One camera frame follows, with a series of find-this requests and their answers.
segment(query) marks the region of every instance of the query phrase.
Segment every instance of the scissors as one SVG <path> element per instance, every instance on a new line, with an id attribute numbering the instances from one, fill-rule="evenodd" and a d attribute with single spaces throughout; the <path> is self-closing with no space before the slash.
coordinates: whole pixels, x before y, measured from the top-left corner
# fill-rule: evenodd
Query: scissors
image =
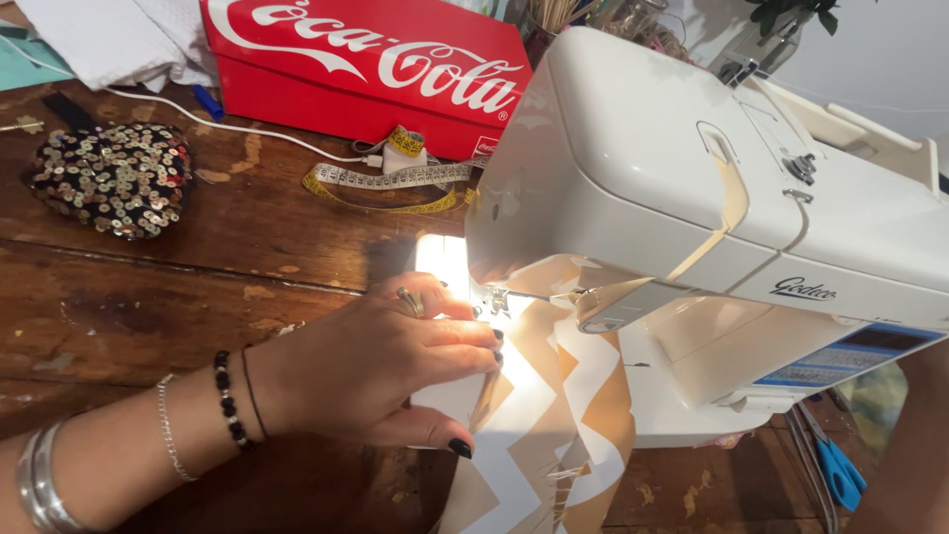
<path id="1" fill-rule="evenodd" d="M 798 403 L 797 407 L 804 414 L 807 420 L 810 432 L 814 434 L 814 445 L 817 448 L 817 461 L 820 464 L 821 473 L 824 475 L 824 481 L 827 482 L 830 495 L 833 500 L 851 512 L 857 509 L 860 503 L 860 496 L 866 489 L 866 481 L 860 475 L 857 468 L 850 463 L 850 460 L 844 453 L 831 441 L 820 425 L 814 420 L 803 403 Z"/>

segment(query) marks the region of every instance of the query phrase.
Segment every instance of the black beaded bracelet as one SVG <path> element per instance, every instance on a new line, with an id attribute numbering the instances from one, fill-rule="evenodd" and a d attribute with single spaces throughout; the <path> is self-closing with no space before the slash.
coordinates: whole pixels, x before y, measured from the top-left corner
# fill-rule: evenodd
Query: black beaded bracelet
<path id="1" fill-rule="evenodd" d="M 251 452 L 257 448 L 257 442 L 247 437 L 244 426 L 237 420 L 237 408 L 234 407 L 234 399 L 231 397 L 231 378 L 228 376 L 228 356 L 230 355 L 231 353 L 227 351 L 217 351 L 214 356 L 214 381 L 217 390 L 221 392 L 221 408 L 224 409 L 224 417 L 228 420 L 231 437 L 243 452 Z"/>

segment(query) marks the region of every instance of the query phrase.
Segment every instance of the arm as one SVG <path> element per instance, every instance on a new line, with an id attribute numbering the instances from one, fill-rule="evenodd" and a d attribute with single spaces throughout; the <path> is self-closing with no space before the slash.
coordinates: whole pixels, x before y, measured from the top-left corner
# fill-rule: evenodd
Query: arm
<path id="1" fill-rule="evenodd" d="M 900 367 L 909 394 L 847 534 L 949 532 L 949 342 Z"/>
<path id="2" fill-rule="evenodd" d="M 408 305 L 395 298 L 400 286 L 421 293 L 427 317 L 445 313 L 465 320 L 407 316 Z M 497 369 L 499 341 L 473 318 L 471 305 L 454 300 L 431 275 L 387 280 L 304 328 L 247 349 L 246 362 L 233 353 L 228 375 L 237 417 L 251 439 L 263 440 L 244 379 L 247 364 L 270 436 L 313 431 L 374 445 L 470 454 L 473 439 L 463 425 L 404 403 L 427 385 Z M 193 477 L 239 453 L 222 415 L 214 373 L 208 367 L 167 388 L 177 456 Z M 21 507 L 14 474 L 30 435 L 0 442 L 0 530 L 10 534 L 37 532 Z M 459 447 L 457 440 L 465 445 Z M 117 526 L 183 484 L 165 447 L 154 389 L 68 420 L 56 435 L 51 466 L 66 511 L 94 531 Z"/>

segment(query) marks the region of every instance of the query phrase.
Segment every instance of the silver bangle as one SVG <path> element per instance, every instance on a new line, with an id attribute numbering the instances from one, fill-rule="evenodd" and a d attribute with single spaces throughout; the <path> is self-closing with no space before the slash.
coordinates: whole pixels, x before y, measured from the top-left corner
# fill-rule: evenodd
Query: silver bangle
<path id="1" fill-rule="evenodd" d="M 168 455 L 172 457 L 172 463 L 175 465 L 175 471 L 177 471 L 178 476 L 185 482 L 195 482 L 197 478 L 189 475 L 188 472 L 184 470 L 181 462 L 177 459 L 177 448 L 175 448 L 175 440 L 172 439 L 172 426 L 168 422 L 168 409 L 165 405 L 165 389 L 173 378 L 176 377 L 173 374 L 169 374 L 162 378 L 156 386 L 158 388 L 158 415 L 161 416 L 161 434 L 165 438 L 165 447 L 168 449 Z"/>
<path id="2" fill-rule="evenodd" d="M 36 490 L 33 485 L 33 453 L 36 451 L 37 442 L 46 431 L 47 429 L 39 429 L 30 436 L 23 454 L 20 455 L 20 460 L 16 463 L 16 482 L 20 489 L 20 503 L 23 505 L 23 511 L 33 521 L 37 530 L 44 534 L 59 534 L 49 522 L 47 512 L 36 500 Z"/>
<path id="3" fill-rule="evenodd" d="M 52 467 L 50 466 L 53 440 L 56 438 L 56 432 L 67 419 L 69 417 L 53 423 L 47 428 L 43 437 L 38 440 L 39 445 L 33 452 L 33 488 L 36 491 L 36 500 L 46 512 L 47 519 L 52 523 L 56 532 L 60 534 L 86 534 L 90 530 L 72 519 L 72 516 L 65 511 L 63 500 L 56 494 L 56 488 L 53 486 Z"/>

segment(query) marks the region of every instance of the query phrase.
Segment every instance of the woman's right hand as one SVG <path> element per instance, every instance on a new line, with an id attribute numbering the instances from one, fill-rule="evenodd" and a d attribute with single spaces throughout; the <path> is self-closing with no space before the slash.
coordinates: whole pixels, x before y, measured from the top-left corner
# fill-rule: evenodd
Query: woman's right hand
<path id="1" fill-rule="evenodd" d="M 396 296 L 421 294 L 425 317 Z M 451 318 L 434 319 L 445 314 Z M 474 320 L 432 275 L 407 273 L 289 334 L 247 349 L 269 433 L 313 431 L 372 445 L 473 444 L 466 426 L 409 396 L 426 386 L 498 369 L 500 333 Z M 458 443 L 451 449 L 459 451 Z"/>

